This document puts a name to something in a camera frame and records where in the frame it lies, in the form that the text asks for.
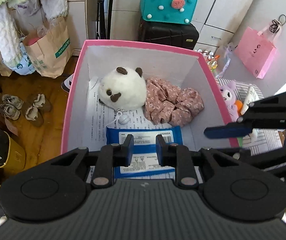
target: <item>gray shoe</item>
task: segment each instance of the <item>gray shoe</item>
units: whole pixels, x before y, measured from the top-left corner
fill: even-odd
[[[17,120],[21,114],[21,112],[17,110],[15,106],[10,104],[1,104],[0,113],[1,115],[4,115],[5,117],[8,117],[12,120]]]
[[[2,101],[5,104],[15,106],[17,109],[21,109],[24,103],[24,101],[21,100],[19,97],[8,94],[2,96]]]

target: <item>panda plush toy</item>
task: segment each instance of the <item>panda plush toy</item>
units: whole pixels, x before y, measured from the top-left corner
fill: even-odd
[[[99,102],[115,110],[136,110],[145,104],[147,89],[142,69],[118,67],[102,78]]]

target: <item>white wall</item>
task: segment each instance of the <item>white wall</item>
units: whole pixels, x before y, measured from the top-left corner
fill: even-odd
[[[286,15],[286,0],[253,0],[245,18],[239,29],[232,38],[235,44],[238,44],[245,29],[249,26],[260,30],[272,19],[279,15]],[[278,48],[278,55],[271,64],[269,71],[264,79],[256,79],[250,73],[244,71],[243,66],[235,69],[228,69],[225,78],[234,78],[238,81],[254,83],[262,91],[264,96],[275,94],[286,84],[286,24],[283,27],[279,40],[275,43]]]

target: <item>pink paper bag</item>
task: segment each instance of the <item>pink paper bag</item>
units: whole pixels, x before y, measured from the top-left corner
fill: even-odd
[[[269,26],[259,32],[248,27],[235,49],[235,54],[256,78],[264,78],[277,52],[273,43],[280,36],[282,26],[279,25],[279,31],[272,41],[263,35]]]

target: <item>yellow bin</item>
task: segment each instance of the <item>yellow bin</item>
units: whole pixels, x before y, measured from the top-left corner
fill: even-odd
[[[26,161],[26,153],[24,149],[4,131],[9,139],[9,147],[6,162],[0,168],[4,168],[4,172],[17,174],[24,169]]]

